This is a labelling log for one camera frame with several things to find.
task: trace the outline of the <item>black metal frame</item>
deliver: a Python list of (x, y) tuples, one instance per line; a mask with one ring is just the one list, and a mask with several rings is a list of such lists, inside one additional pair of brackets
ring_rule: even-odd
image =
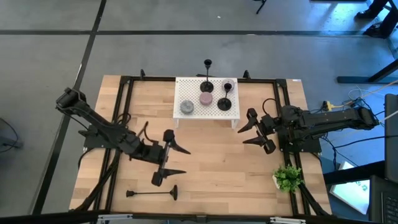
[[(131, 96), (132, 96), (132, 88), (134, 85), (134, 81), (162, 81), (162, 82), (174, 82), (175, 77), (147, 77), (145, 76), (145, 73), (143, 70), (141, 70), (141, 75), (139, 77), (129, 77), (129, 76), (122, 76), (121, 81), (119, 83), (119, 90), (118, 90), (118, 95), (116, 97), (116, 103), (115, 103), (115, 108), (114, 108), (114, 113), (113, 113), (113, 122), (115, 121), (115, 118), (118, 117), (119, 113), (119, 107), (120, 107), (120, 102), (121, 102), (121, 97), (123, 94), (124, 86), (125, 84), (129, 84), (128, 86), (128, 92), (127, 92), (127, 97), (126, 97), (126, 102), (125, 102), (125, 107), (123, 111), (123, 121), (126, 119), (126, 114), (129, 112), (129, 106), (130, 106), (130, 101), (131, 101)], [(276, 103), (276, 108), (278, 114), (280, 114), (282, 105), (280, 103), (280, 96), (279, 96), (279, 87), (281, 87), (282, 92), (284, 94), (284, 101), (285, 105), (290, 104), (289, 100), (289, 92), (287, 90), (287, 84), (285, 79), (251, 79), (249, 75), (245, 75), (244, 78), (238, 78), (238, 83), (264, 83), (264, 84), (271, 84), (273, 89), (274, 89), (274, 96), (275, 96), (275, 103)], [(108, 166), (108, 160), (109, 160), (109, 155), (104, 156), (103, 160), (103, 166), (101, 167), (101, 170), (106, 170), (105, 168)], [(290, 154), (288, 152), (283, 152), (284, 155), (284, 161), (285, 165), (292, 165), (290, 161)], [(299, 168), (302, 168), (301, 166), (301, 160), (300, 160), (300, 154), (299, 153), (294, 153), (295, 157), (295, 163), (296, 166)], [(116, 173), (113, 173), (111, 181), (109, 183), (109, 189), (108, 189), (108, 196), (106, 199), (106, 204), (105, 204), (105, 210), (110, 211), (111, 210), (111, 204), (112, 204), (112, 198), (113, 198), (113, 192), (114, 188), (116, 185)], [(102, 192), (98, 195), (98, 198), (96, 198), (95, 201), (95, 207), (94, 209), (99, 209), (99, 204), (101, 200), (101, 194)], [(303, 202), (303, 209), (304, 213), (306, 215), (310, 215), (310, 207), (308, 202), (306, 201), (305, 197), (302, 195), (302, 202)], [(299, 215), (299, 210), (297, 206), (297, 199), (296, 195), (294, 193), (290, 193), (290, 204), (292, 206), (292, 213), (293, 215)], [(143, 214), (134, 214), (135, 218), (152, 218), (152, 219), (177, 219), (177, 220), (192, 220), (196, 222), (209, 222), (209, 221), (259, 221), (259, 222), (264, 222), (264, 221), (269, 221), (268, 216), (235, 216), (235, 215), (168, 215), (168, 214), (151, 214), (151, 213), (143, 213)]]
[(387, 77), (398, 69), (398, 59), (395, 59), (389, 65), (378, 71), (371, 77), (337, 77), (338, 83), (357, 83), (357, 84), (388, 84), (392, 83), (398, 78)]

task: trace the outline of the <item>table leg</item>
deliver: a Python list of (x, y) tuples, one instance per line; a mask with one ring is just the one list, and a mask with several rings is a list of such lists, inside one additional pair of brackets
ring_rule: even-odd
[(175, 128), (178, 128), (178, 119), (174, 118), (173, 120), (174, 120)]
[(239, 120), (238, 119), (233, 119), (231, 120), (231, 125), (232, 125), (232, 129), (235, 129), (236, 126), (238, 125)]

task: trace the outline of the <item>desk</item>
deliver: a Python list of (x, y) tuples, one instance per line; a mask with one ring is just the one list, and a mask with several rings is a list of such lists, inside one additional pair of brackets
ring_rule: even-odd
[[(113, 115), (120, 78), (105, 75), (99, 90), (95, 111), (109, 121)], [(241, 114), (239, 129), (246, 124), (244, 115), (247, 109), (253, 107), (259, 115), (263, 114), (262, 102), (266, 98), (273, 98), (274, 92), (270, 84), (238, 85)], [(129, 129), (138, 131), (148, 121), (149, 137), (162, 139), (166, 129), (174, 128), (174, 86), (174, 82), (135, 81), (129, 110), (132, 115)], [(301, 81), (287, 80), (287, 87), (290, 103), (307, 108)], [(266, 111), (276, 116), (275, 103), (267, 102)], [(160, 187), (156, 187), (150, 180), (157, 165), (129, 161), (128, 156), (123, 154), (116, 177), (112, 212), (255, 216), (292, 214), (289, 195), (277, 190), (271, 179), (273, 170), (284, 163), (282, 153), (275, 150), (267, 155), (261, 147), (242, 144), (243, 140), (255, 136), (254, 129), (238, 134), (231, 129), (230, 121), (180, 120), (180, 126), (174, 129), (174, 133), (178, 144), (192, 154), (171, 151), (167, 168), (185, 170), (187, 173), (170, 176)], [(270, 136), (270, 139), (277, 145), (276, 135)], [(103, 156), (104, 149), (94, 149), (83, 158), (70, 208), (79, 206), (96, 185)], [(306, 153), (301, 153), (301, 158), (309, 191), (323, 209), (331, 213), (319, 160)], [(169, 195), (126, 198), (127, 189), (161, 192), (169, 191), (174, 184), (178, 185), (177, 201)], [(100, 208), (104, 208), (107, 192), (106, 185)], [(296, 196), (298, 210), (303, 213), (300, 193), (296, 192)]]

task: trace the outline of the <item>shoe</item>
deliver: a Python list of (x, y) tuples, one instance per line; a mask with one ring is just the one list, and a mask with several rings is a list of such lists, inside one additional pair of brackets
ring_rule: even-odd
[(356, 14), (356, 19), (374, 19), (376, 18), (377, 14), (375, 15), (370, 9), (365, 11), (359, 12)]
[(389, 36), (386, 34), (382, 34), (380, 30), (380, 24), (373, 24), (363, 33), (363, 35), (368, 35), (370, 37), (382, 38), (382, 39), (386, 39)]

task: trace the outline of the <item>pink object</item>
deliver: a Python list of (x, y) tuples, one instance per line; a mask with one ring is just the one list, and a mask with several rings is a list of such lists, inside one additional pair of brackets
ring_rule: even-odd
[(200, 94), (199, 100), (202, 105), (208, 106), (213, 101), (213, 96), (211, 93), (203, 92)]

